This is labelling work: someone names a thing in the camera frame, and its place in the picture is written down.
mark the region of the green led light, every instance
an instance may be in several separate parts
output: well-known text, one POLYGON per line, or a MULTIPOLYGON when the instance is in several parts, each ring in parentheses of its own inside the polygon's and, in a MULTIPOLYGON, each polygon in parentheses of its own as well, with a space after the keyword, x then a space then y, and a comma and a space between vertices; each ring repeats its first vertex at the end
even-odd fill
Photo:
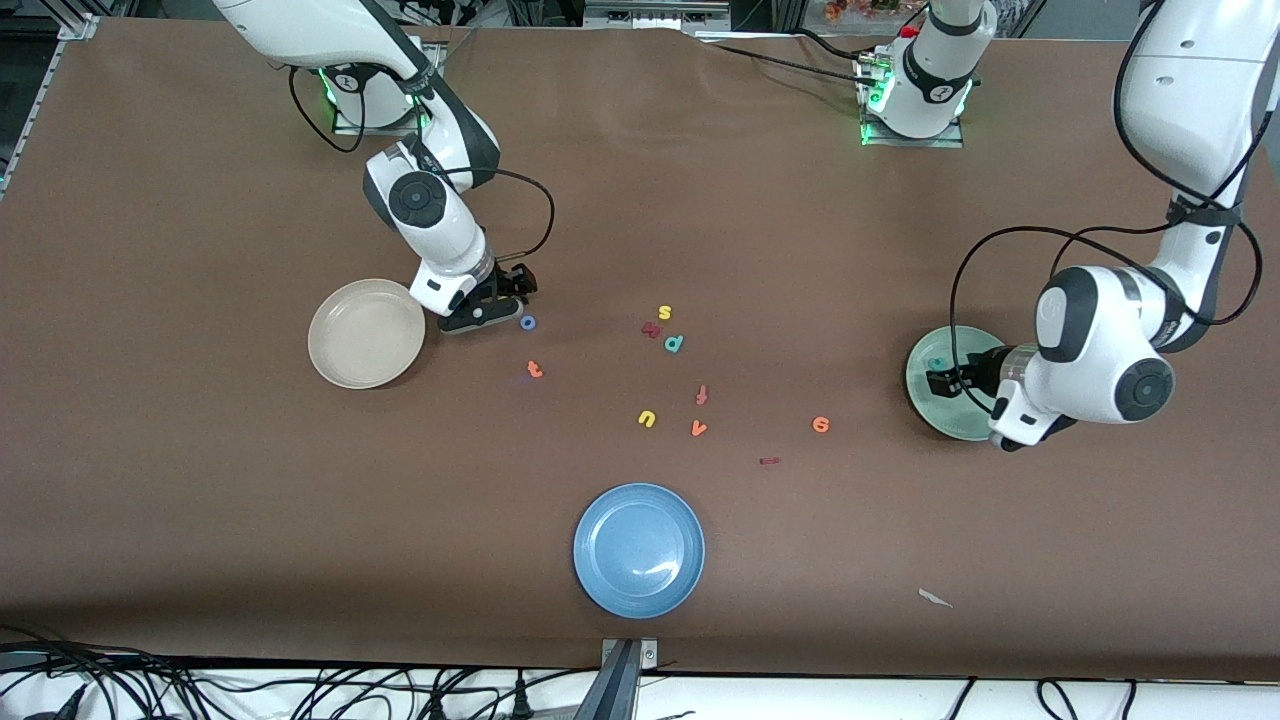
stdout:
POLYGON ((324 96, 329 100, 329 104, 337 106, 338 100, 334 99, 333 87, 329 86, 329 78, 326 78, 324 73, 320 74, 320 82, 324 83, 324 96))

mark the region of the plate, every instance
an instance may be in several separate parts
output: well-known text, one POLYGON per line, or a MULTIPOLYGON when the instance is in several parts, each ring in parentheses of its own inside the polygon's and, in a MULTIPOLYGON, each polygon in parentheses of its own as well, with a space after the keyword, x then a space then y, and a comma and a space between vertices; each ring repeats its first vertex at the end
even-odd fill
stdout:
MULTIPOLYGON (((970 352, 986 352, 1001 345, 1004 343, 991 333, 969 325, 956 325, 956 348, 960 351, 961 363, 966 361, 970 352)), ((941 359, 943 369, 955 366, 951 361, 950 328, 938 328, 920 338, 906 357, 906 393, 911 397, 915 411, 942 434, 973 442, 987 439, 991 434, 987 427, 988 415, 974 405, 969 396, 960 393, 956 397, 940 397, 929 392, 925 373, 929 370, 931 359, 941 359)), ((996 401, 978 388, 972 389, 978 400, 986 398, 988 406, 996 401)))
POLYGON ((422 350, 426 318, 404 286, 356 281, 329 296, 311 318, 311 364, 330 383, 367 389, 399 377, 422 350))
POLYGON ((703 574, 705 542, 681 497, 649 483, 618 486, 586 509, 573 568, 596 605, 632 620, 675 610, 703 574))

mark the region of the cable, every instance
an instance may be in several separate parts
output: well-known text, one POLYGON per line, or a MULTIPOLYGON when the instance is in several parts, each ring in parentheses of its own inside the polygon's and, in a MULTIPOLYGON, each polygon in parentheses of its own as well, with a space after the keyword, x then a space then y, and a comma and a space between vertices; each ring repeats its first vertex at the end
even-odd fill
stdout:
POLYGON ((111 693, 106 692, 106 684, 102 682, 102 678, 97 676, 93 673, 93 669, 92 669, 91 665, 88 665, 87 662, 83 662, 82 660, 79 660, 79 659, 72 656, 72 655, 64 652, 61 648, 59 648, 58 646, 55 646, 52 641, 50 641, 50 639, 47 639, 47 638, 45 638, 45 637, 40 635, 40 634, 36 634, 36 633, 33 633, 31 630, 26 630, 23 628, 15 628, 15 626, 12 626, 12 625, 0 625, 0 630, 5 630, 5 632, 9 632, 9 633, 17 633, 17 634, 32 638, 40 646, 46 647, 50 651, 51 655, 56 655, 59 657, 69 660, 72 664, 77 665, 82 670, 87 671, 88 675, 90 675, 90 678, 93 679, 93 683, 99 687, 100 691, 102 691, 102 700, 106 701, 106 710, 108 710, 108 714, 110 715, 111 720, 119 720, 119 716, 115 712, 115 703, 111 702, 111 693))
MULTIPOLYGON (((1165 231, 1167 231, 1171 227, 1174 227, 1174 223, 1165 223, 1162 225, 1156 225, 1153 228, 1120 228, 1120 227, 1115 227, 1115 225, 1093 225, 1091 228, 1084 228, 1084 229, 1080 229, 1080 231, 1075 231, 1075 234, 1089 234, 1091 232, 1119 232, 1119 233, 1124 233, 1124 234, 1152 234, 1152 233, 1157 233, 1157 232, 1165 232, 1165 231)), ((1050 266, 1050 270, 1048 270, 1050 279, 1052 279, 1053 275, 1057 274, 1057 264, 1062 261, 1062 255, 1066 254, 1066 249, 1071 247, 1071 243, 1074 243, 1074 242, 1075 242, 1075 240, 1068 238, 1066 242, 1062 243, 1062 247, 1057 249, 1057 255, 1053 256, 1053 264, 1050 266)))
MULTIPOLYGON (((824 37, 822 37, 817 32, 813 32, 809 28, 796 27, 796 28, 792 28, 788 32, 791 35, 803 35, 804 37, 808 37, 809 40, 817 42, 819 47, 822 47, 823 50, 826 50, 827 53, 829 53, 829 54, 832 54, 832 55, 835 55, 837 58, 844 58, 845 60, 856 60, 858 59, 858 53, 850 53, 849 50, 841 50, 840 47, 836 47, 835 45, 827 42, 827 40, 824 37)), ((865 50, 860 50, 859 53, 865 53, 865 50)))
POLYGON ((54 714, 52 720, 76 720, 76 715, 79 714, 81 700, 84 697, 84 691, 87 689, 88 689, 88 683, 77 688, 76 692, 73 692, 72 696, 67 698, 67 702, 64 702, 63 706, 58 708, 58 712, 54 714))
POLYGON ((1152 20, 1156 19, 1156 14, 1160 13, 1160 9, 1164 8, 1164 5, 1165 0, 1155 1, 1155 4, 1151 6, 1151 10, 1147 12, 1147 17, 1144 17, 1142 22, 1138 24, 1138 31, 1134 32, 1133 35, 1133 41, 1129 42, 1129 46, 1125 49, 1124 58, 1120 60, 1120 69, 1116 73, 1116 85, 1115 88, 1112 88, 1111 91, 1111 120, 1115 123, 1116 133, 1120 136, 1120 142, 1124 145, 1124 149, 1129 152, 1129 155, 1134 160, 1138 161, 1139 165, 1146 168, 1148 173, 1156 176, 1157 179, 1160 179, 1165 184, 1172 186, 1184 195, 1189 195, 1197 200, 1212 201, 1212 199, 1208 197, 1207 195, 1192 190, 1187 184, 1169 177, 1167 174, 1165 174, 1164 170, 1161 170, 1160 168, 1153 165, 1149 160, 1147 160, 1147 158, 1144 158, 1142 152, 1139 152, 1138 149, 1133 145, 1133 141, 1129 138, 1129 133, 1124 128, 1124 118, 1120 117, 1120 95, 1124 91, 1124 79, 1125 74, 1129 72, 1129 63, 1133 60, 1133 55, 1134 51, 1137 51, 1138 45, 1142 42, 1143 37, 1146 37, 1147 28, 1151 27, 1152 20))
MULTIPOLYGON (((360 691, 360 693, 357 693, 356 697, 351 698, 346 705, 343 705, 338 710, 334 710, 333 715, 329 716, 329 720, 339 720, 343 716, 343 714, 346 714, 348 710, 351 710, 352 707, 356 707, 357 705, 360 705, 361 702, 364 702, 366 700, 372 700, 372 697, 380 697, 383 700, 387 700, 385 696, 372 696, 372 697, 369 697, 369 696, 375 689, 379 689, 383 685, 385 685, 387 682, 390 680, 392 678, 397 678, 397 676, 404 675, 407 673, 408 673, 408 669, 404 667, 404 669, 397 670, 394 673, 388 673, 387 676, 383 678, 381 680, 378 680, 375 683, 369 683, 369 687, 366 687, 365 689, 360 691)), ((392 717, 392 711, 389 710, 390 708, 390 701, 387 701, 387 706, 388 706, 387 719, 390 720, 390 717, 392 717)))
POLYGON ((751 15, 754 15, 755 12, 759 10, 762 5, 764 5, 764 0, 755 0, 755 6, 751 8, 751 12, 749 12, 745 18, 742 18, 742 22, 737 23, 737 27, 733 28, 733 32, 742 29, 742 26, 746 24, 746 20, 751 19, 751 15))
POLYGON ((402 15, 408 15, 408 10, 412 9, 413 10, 413 15, 416 15, 416 18, 411 17, 410 19, 413 20, 413 22, 417 22, 417 23, 421 23, 421 24, 425 24, 425 26, 431 26, 431 27, 436 27, 436 26, 440 24, 440 23, 433 20, 430 17, 428 17, 426 12, 424 12, 421 8, 410 8, 408 0, 397 0, 396 4, 399 5, 402 15))
MULTIPOLYGON (((573 675, 573 674, 577 674, 577 673, 594 673, 594 671, 596 671, 595 667, 590 667, 590 669, 585 669, 584 667, 584 669, 577 669, 577 670, 559 670, 559 671, 552 673, 549 675, 543 675, 541 678, 538 678, 535 680, 526 680, 525 682, 525 688, 527 689, 527 688, 531 688, 531 687, 534 687, 536 684, 547 683, 547 682, 550 682, 550 680, 556 680, 556 679, 563 678, 566 675, 573 675)), ((467 717, 467 720, 480 720, 480 716, 484 715, 486 711, 492 711, 492 712, 489 712, 489 716, 493 717, 493 715, 498 712, 498 705, 500 705, 502 701, 507 700, 508 697, 511 697, 513 694, 516 694, 516 691, 511 691, 511 692, 507 692, 507 693, 503 693, 503 694, 495 697, 492 702, 489 702, 489 705, 481 706, 480 710, 476 710, 470 717, 467 717)))
POLYGON ((951 706, 951 712, 947 714, 947 720, 956 720, 956 717, 960 717, 960 708, 964 707, 964 701, 969 697, 969 691, 972 691, 975 684, 978 684, 978 678, 970 676, 969 682, 964 684, 964 689, 961 689, 960 694, 956 697, 955 705, 951 706))
POLYGON ((360 86, 360 131, 356 135, 356 142, 353 142, 351 147, 343 147, 330 140, 329 136, 315 124, 311 115, 307 115, 307 111, 302 109, 302 101, 298 100, 298 88, 293 81, 297 74, 297 65, 289 65, 289 97, 293 97, 293 106, 298 109, 298 114, 302 115, 302 119, 306 120, 308 126, 311 126, 311 129, 315 131, 320 140, 325 141, 325 145, 333 147, 338 152, 355 152, 356 149, 360 147, 360 143, 365 140, 365 86, 360 86))
POLYGON ((329 697, 330 694, 334 693, 334 691, 337 691, 338 688, 343 687, 343 684, 347 680, 355 680, 356 678, 358 678, 360 675, 364 675, 367 671, 369 670, 356 670, 356 669, 351 669, 351 670, 335 670, 333 673, 333 675, 329 676, 329 680, 330 680, 328 683, 329 687, 325 688, 324 692, 319 692, 320 688, 323 687, 320 684, 320 680, 324 678, 324 670, 321 670, 320 673, 316 674, 316 687, 312 688, 311 692, 307 693, 307 696, 305 698, 302 698, 302 702, 300 702, 298 706, 293 708, 293 714, 289 715, 289 720, 311 720, 311 717, 312 717, 311 714, 315 711, 315 708, 320 705, 320 702, 324 698, 329 697), (338 678, 343 673, 351 673, 351 675, 348 675, 347 678, 344 678, 342 683, 335 682, 335 678, 338 678))
MULTIPOLYGON (((1059 237, 1074 240, 1075 242, 1087 245, 1093 250, 1097 250, 1098 252, 1102 252, 1105 255, 1111 256, 1115 260, 1119 260, 1120 263, 1124 263, 1134 272, 1151 281, 1152 284, 1158 287, 1165 293, 1166 301, 1172 304, 1175 309, 1178 309, 1180 315, 1187 315, 1192 319, 1192 322, 1199 323, 1202 325, 1215 327, 1231 323, 1240 315, 1243 315, 1244 311, 1248 310, 1249 305, 1253 304, 1253 299, 1258 292, 1258 286, 1262 284, 1262 247, 1258 245, 1258 238, 1248 224, 1240 222, 1239 228, 1240 232, 1243 232, 1245 237, 1249 238, 1249 245, 1253 247, 1253 263, 1254 263, 1253 279, 1249 283, 1249 291, 1245 293, 1244 300, 1240 301, 1239 307, 1236 307, 1234 311, 1231 311, 1224 318, 1206 318, 1198 313, 1194 313, 1181 300, 1181 296, 1176 291, 1174 291, 1174 288, 1169 287, 1169 284, 1161 277, 1156 275, 1146 266, 1139 265, 1126 255, 1117 252, 1107 247, 1106 245, 1102 245, 1101 242, 1084 237, 1083 234, 1068 232, 1059 228, 1051 228, 1047 225, 1014 225, 988 233, 986 237, 975 242, 973 247, 969 249, 969 252, 965 254, 964 259, 960 261, 960 265, 956 268, 955 278, 951 282, 951 297, 947 305, 947 327, 951 329, 951 363, 954 364, 955 368, 960 368, 960 350, 956 341, 956 295, 959 293, 960 290, 960 278, 964 275, 965 268, 969 265, 969 261, 978 252, 978 250, 982 250, 984 245, 987 245, 992 240, 996 240, 997 237, 1018 232, 1037 232, 1044 234, 1056 234, 1059 237)), ((964 393, 969 397, 969 400, 974 405, 980 407, 988 415, 991 414, 991 409, 987 407, 986 404, 983 404, 980 400, 978 400, 977 396, 973 395, 968 384, 960 383, 960 389, 964 391, 964 393)))
POLYGON ((1129 683, 1129 697, 1124 698, 1124 707, 1120 708, 1120 720, 1129 720, 1129 711, 1133 710, 1133 700, 1138 697, 1138 680, 1130 678, 1125 683, 1129 683))
POLYGON ((855 77, 855 76, 850 76, 850 74, 845 74, 845 73, 837 73, 837 72, 832 72, 832 70, 824 70, 822 68, 814 68, 814 67, 810 67, 810 65, 801 65, 800 63, 792 63, 791 60, 783 60, 781 58, 772 58, 769 55, 760 55, 759 53, 751 53, 750 50, 739 50, 737 47, 728 47, 726 45, 718 45, 718 44, 716 45, 716 47, 719 47, 721 50, 723 50, 726 53, 733 53, 735 55, 745 55, 748 58, 755 58, 756 60, 764 60, 765 63, 776 63, 776 64, 786 67, 786 68, 795 68, 797 70, 805 70, 808 73, 815 73, 815 74, 819 74, 819 76, 827 76, 827 77, 833 77, 833 78, 840 78, 840 79, 847 79, 849 82, 854 82, 854 83, 858 83, 858 85, 874 85, 876 83, 876 81, 873 81, 869 77, 855 77))
MULTIPOLYGON (((150 691, 151 697, 155 698, 155 703, 152 705, 152 707, 160 710, 161 714, 164 714, 164 703, 163 703, 164 694, 166 694, 170 689, 177 688, 179 702, 182 702, 183 707, 192 717, 204 717, 205 720, 210 720, 209 707, 205 705, 206 702, 209 702, 210 706, 214 706, 214 708, 218 710, 219 714, 221 714, 223 716, 230 717, 221 707, 218 707, 216 703, 209 701, 209 698, 206 698, 204 693, 201 693, 200 689, 195 687, 195 684, 192 683, 192 676, 189 670, 177 667, 175 665, 170 664, 164 659, 156 657, 148 652, 143 652, 141 650, 131 647, 84 644, 84 643, 68 643, 68 644, 74 644, 77 647, 84 648, 91 652, 127 653, 141 659, 143 661, 141 666, 143 673, 143 679, 147 683, 146 688, 143 689, 143 694, 146 694, 146 692, 150 691), (165 688, 163 693, 156 693, 155 685, 151 683, 151 675, 148 674, 148 671, 155 671, 155 669, 159 669, 157 674, 160 674, 169 682, 169 687, 165 688)), ((106 656, 104 656, 104 659, 109 660, 113 665, 118 664, 116 659, 106 656)))
POLYGON ((507 716, 507 720, 530 720, 534 716, 534 708, 529 705, 529 693, 526 689, 525 671, 516 670, 516 700, 512 703, 511 715, 507 716))
MULTIPOLYGON (((1262 114, 1262 120, 1258 122, 1258 129, 1253 133, 1253 140, 1249 142, 1248 150, 1244 151, 1244 155, 1235 164, 1235 168, 1231 170, 1231 173, 1229 176, 1226 176, 1226 179, 1224 179, 1222 183, 1217 186, 1217 190, 1213 191, 1213 195, 1211 195, 1210 199, 1201 205, 1201 209, 1208 208, 1208 202, 1217 200, 1222 195, 1222 192, 1225 192, 1226 188, 1233 182, 1235 182, 1235 177, 1239 176, 1242 172, 1244 172, 1244 168, 1249 164, 1249 160, 1253 159, 1253 154, 1257 151, 1258 145, 1262 143, 1262 137, 1266 135, 1267 127, 1271 124, 1271 117, 1275 113, 1272 113, 1271 110, 1267 110, 1266 113, 1262 114)), ((1219 205, 1216 202, 1215 202, 1215 205, 1217 205, 1219 208, 1221 208, 1221 205, 1219 205)), ((1117 227, 1101 225, 1101 227, 1096 227, 1096 228, 1084 228, 1083 231, 1078 231, 1076 234, 1085 234, 1085 233, 1097 232, 1097 231, 1121 232, 1121 233, 1126 233, 1126 234, 1151 234, 1153 232, 1164 232, 1164 231, 1174 227, 1174 224, 1175 223, 1166 223, 1164 225, 1158 225, 1157 228, 1147 228, 1147 229, 1117 228, 1117 227)), ((1051 266, 1050 274, 1048 274, 1051 278, 1053 277, 1055 273, 1057 273, 1057 264, 1062 260, 1062 255, 1066 252, 1066 250, 1071 246, 1073 242, 1075 242, 1075 241, 1068 238, 1068 241, 1062 243, 1062 247, 1060 247, 1057 250, 1057 255, 1053 256, 1053 265, 1051 266)))
POLYGON ((457 173, 475 173, 475 172, 495 173, 495 174, 499 174, 499 176, 506 176, 508 178, 518 179, 521 182, 525 182, 525 183, 529 183, 529 184, 536 187, 547 197, 547 210, 548 210, 548 213, 547 213, 547 229, 543 232, 541 240, 539 240, 529 250, 521 250, 520 252, 512 252, 511 255, 499 255, 498 258, 495 258, 495 261, 498 261, 498 263, 507 263, 509 260, 518 260, 521 258, 527 258, 527 256, 532 255, 534 252, 538 252, 539 250, 541 250, 541 247, 544 245, 547 245, 547 238, 549 238, 552 236, 552 229, 556 227, 556 197, 552 195, 552 191, 547 190, 545 184, 535 181, 534 178, 531 178, 529 176, 522 176, 520 173, 515 173, 512 170, 504 170, 502 168, 453 168, 453 169, 449 169, 449 170, 430 170, 430 173, 434 174, 434 176, 452 176, 452 174, 457 174, 457 173))
MULTIPOLYGON (((351 703, 348 703, 347 706, 343 706, 343 707, 346 710, 351 710, 352 707, 356 707, 361 702, 369 702, 371 700, 380 700, 380 701, 383 701, 383 703, 387 706, 387 720, 396 720, 396 706, 393 706, 390 698, 388 698, 384 694, 369 696, 369 697, 357 700, 355 702, 351 702, 351 703)), ((338 715, 333 715, 329 720, 340 720, 340 719, 342 719, 342 715, 338 714, 338 715)))
POLYGON ((1048 701, 1044 700, 1046 685, 1057 691, 1057 696, 1062 698, 1062 705, 1066 706, 1066 712, 1071 716, 1071 720, 1080 720, 1080 717, 1075 714, 1075 706, 1071 705, 1071 698, 1066 697, 1066 691, 1062 689, 1062 685, 1057 684, 1057 680, 1043 679, 1036 683, 1036 700, 1039 701, 1041 707, 1044 708, 1044 712, 1047 712, 1048 716, 1052 717, 1053 720, 1066 720, 1057 712, 1053 712, 1053 708, 1048 706, 1048 701))

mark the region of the white paper scrap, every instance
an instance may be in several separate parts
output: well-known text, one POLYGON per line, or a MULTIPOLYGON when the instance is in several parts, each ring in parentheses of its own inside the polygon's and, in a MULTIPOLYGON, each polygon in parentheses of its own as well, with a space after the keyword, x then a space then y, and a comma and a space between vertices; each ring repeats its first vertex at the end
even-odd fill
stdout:
POLYGON ((927 591, 924 588, 920 588, 920 597, 923 597, 924 600, 932 602, 933 605, 946 605, 947 607, 950 607, 952 610, 955 610, 955 607, 956 607, 955 605, 951 605, 950 602, 942 600, 941 597, 931 593, 929 591, 927 591))

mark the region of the beige plate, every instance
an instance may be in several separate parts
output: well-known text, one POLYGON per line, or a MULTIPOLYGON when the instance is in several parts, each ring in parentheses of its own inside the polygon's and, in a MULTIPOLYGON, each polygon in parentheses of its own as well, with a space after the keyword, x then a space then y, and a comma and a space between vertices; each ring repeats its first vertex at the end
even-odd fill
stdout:
POLYGON ((353 282, 311 318, 311 364, 335 386, 367 389, 396 379, 417 357, 426 337, 422 306, 392 281, 353 282))

